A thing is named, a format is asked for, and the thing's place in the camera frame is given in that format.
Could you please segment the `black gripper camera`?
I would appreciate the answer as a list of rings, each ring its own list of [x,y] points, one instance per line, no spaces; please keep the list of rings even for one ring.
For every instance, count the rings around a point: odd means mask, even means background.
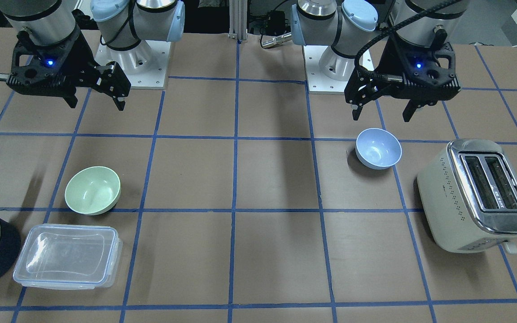
[[[29,33],[16,35],[12,67],[0,73],[0,82],[22,95],[61,97],[72,109],[78,98],[76,88],[92,88],[113,99],[123,112],[131,82],[116,61],[100,65],[78,25],[62,41],[36,45]]]
[[[404,122],[415,112],[440,100],[451,100],[461,91],[456,72],[456,56],[447,34],[434,34],[425,47],[390,35],[378,66],[362,72],[355,68],[345,88],[345,100],[352,104],[352,118],[358,121],[361,105],[382,96],[409,100]]]

